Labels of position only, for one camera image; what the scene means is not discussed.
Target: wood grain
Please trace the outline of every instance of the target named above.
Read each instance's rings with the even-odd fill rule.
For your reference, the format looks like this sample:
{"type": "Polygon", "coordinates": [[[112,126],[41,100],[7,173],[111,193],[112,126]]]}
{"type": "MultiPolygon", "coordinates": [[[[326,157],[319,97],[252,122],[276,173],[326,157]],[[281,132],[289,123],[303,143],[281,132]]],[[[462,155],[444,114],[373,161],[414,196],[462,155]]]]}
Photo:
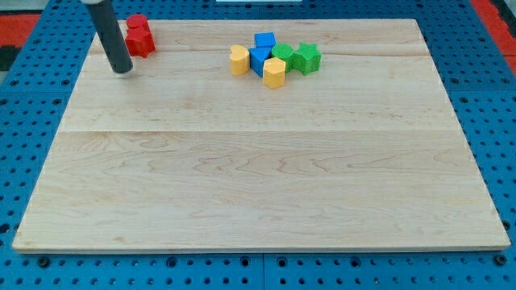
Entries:
{"type": "Polygon", "coordinates": [[[92,44],[17,251],[510,244],[414,20],[151,27],[158,52],[135,59],[128,78],[114,76],[98,40],[92,44]],[[292,72],[277,90],[253,72],[233,77],[229,47],[251,46],[261,31],[318,43],[321,70],[292,72]]]}

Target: blue pegboard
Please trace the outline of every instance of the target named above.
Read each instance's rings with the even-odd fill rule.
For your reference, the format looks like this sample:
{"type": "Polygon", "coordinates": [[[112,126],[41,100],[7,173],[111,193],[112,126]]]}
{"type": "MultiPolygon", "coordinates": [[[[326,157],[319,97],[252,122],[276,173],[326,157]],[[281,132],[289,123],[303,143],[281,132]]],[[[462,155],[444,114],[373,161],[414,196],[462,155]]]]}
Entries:
{"type": "MultiPolygon", "coordinates": [[[[114,0],[114,8],[120,19],[417,19],[514,241],[516,81],[467,1],[114,0]]],[[[388,255],[18,255],[10,248],[14,232],[93,36],[78,0],[51,0],[0,87],[0,288],[516,288],[514,246],[388,255]]]]}

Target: yellow hexagonal block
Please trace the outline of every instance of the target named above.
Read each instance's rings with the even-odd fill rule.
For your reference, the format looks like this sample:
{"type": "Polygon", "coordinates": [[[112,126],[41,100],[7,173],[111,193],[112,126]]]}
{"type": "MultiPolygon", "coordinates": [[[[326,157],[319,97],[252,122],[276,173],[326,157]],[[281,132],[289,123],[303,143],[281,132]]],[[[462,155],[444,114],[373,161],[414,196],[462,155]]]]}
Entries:
{"type": "Polygon", "coordinates": [[[277,57],[268,59],[264,63],[264,85],[277,89],[285,84],[286,63],[277,57]]]}
{"type": "Polygon", "coordinates": [[[231,46],[231,54],[229,55],[231,61],[231,74],[233,76],[240,76],[249,71],[249,51],[242,45],[231,46]]]}

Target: cluster of blocks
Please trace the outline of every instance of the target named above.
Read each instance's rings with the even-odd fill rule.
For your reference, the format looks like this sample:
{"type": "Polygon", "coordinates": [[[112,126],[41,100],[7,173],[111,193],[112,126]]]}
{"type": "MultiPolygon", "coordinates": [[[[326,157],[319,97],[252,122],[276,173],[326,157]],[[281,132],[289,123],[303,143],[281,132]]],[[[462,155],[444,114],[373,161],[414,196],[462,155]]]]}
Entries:
{"type": "Polygon", "coordinates": [[[263,77],[264,85],[271,89],[285,84],[285,74],[292,69],[306,76],[319,70],[321,52],[315,43],[300,43],[299,49],[286,44],[276,44],[272,32],[255,34],[255,47],[245,48],[242,45],[231,46],[231,74],[240,76],[252,69],[263,77]]]}
{"type": "Polygon", "coordinates": [[[143,14],[134,14],[126,20],[126,24],[126,45],[129,54],[147,58],[150,52],[156,50],[147,17],[143,14]]]}

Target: blue cube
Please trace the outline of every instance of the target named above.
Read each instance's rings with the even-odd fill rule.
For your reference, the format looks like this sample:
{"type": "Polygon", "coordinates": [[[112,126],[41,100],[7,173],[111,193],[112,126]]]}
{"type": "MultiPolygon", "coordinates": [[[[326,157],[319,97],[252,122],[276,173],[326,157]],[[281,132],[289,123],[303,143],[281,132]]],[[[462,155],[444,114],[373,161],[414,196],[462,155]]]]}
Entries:
{"type": "Polygon", "coordinates": [[[272,48],[249,48],[251,69],[260,77],[264,77],[264,62],[271,58],[271,51],[272,48]]]}
{"type": "Polygon", "coordinates": [[[276,45],[276,37],[273,32],[255,34],[255,46],[257,48],[271,48],[276,45]]]}

